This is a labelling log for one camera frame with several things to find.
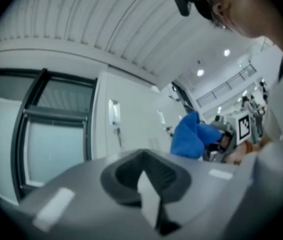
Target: blue cloth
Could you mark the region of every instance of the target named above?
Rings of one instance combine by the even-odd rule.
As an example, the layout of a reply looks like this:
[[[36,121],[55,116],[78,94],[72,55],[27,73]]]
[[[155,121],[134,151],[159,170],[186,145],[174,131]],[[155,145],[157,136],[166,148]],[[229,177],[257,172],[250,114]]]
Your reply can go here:
[[[185,116],[175,129],[170,153],[192,159],[199,159],[205,153],[205,146],[223,138],[223,134],[215,127],[200,124],[198,112]]]

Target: ceiling light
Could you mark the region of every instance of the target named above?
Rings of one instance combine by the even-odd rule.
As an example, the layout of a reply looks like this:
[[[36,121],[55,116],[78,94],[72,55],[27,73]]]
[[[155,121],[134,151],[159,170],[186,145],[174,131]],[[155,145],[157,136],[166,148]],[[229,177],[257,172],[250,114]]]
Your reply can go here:
[[[227,49],[223,52],[223,54],[225,55],[225,57],[228,57],[231,54],[231,51]]]
[[[201,77],[204,73],[205,73],[205,71],[203,69],[200,69],[197,72],[197,76]]]

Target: railing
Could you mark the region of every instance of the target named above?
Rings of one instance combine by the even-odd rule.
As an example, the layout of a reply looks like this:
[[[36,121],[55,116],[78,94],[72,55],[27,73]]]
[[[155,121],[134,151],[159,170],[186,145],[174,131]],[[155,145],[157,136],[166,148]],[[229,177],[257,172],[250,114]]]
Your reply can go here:
[[[197,99],[197,103],[201,108],[208,105],[209,103],[212,103],[219,97],[225,95],[226,93],[239,86],[241,83],[245,82],[256,72],[256,69],[251,64],[248,65],[242,71],[234,75],[232,78],[230,78],[214,90]]]

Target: white tag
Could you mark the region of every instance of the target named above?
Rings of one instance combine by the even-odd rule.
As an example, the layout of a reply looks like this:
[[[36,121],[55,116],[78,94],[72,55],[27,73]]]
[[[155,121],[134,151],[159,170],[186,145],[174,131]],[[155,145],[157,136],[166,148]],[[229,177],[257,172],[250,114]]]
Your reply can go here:
[[[141,213],[154,229],[158,220],[161,198],[154,189],[145,171],[143,171],[139,177],[137,189],[141,196]]]
[[[227,171],[217,170],[217,169],[211,169],[209,171],[209,175],[214,176],[216,178],[220,178],[223,180],[231,180],[233,178],[233,174]]]
[[[56,195],[37,213],[32,224],[43,232],[49,232],[62,217],[75,193],[68,188],[60,188]]]

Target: white sleeve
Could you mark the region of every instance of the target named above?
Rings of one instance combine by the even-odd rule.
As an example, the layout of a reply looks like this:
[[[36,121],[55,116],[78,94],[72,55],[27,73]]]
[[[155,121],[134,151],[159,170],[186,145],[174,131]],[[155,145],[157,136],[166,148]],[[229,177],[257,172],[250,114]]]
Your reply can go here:
[[[269,106],[262,120],[262,124],[266,134],[272,141],[277,141],[280,139],[282,131],[279,127],[276,117],[274,116],[273,111]]]

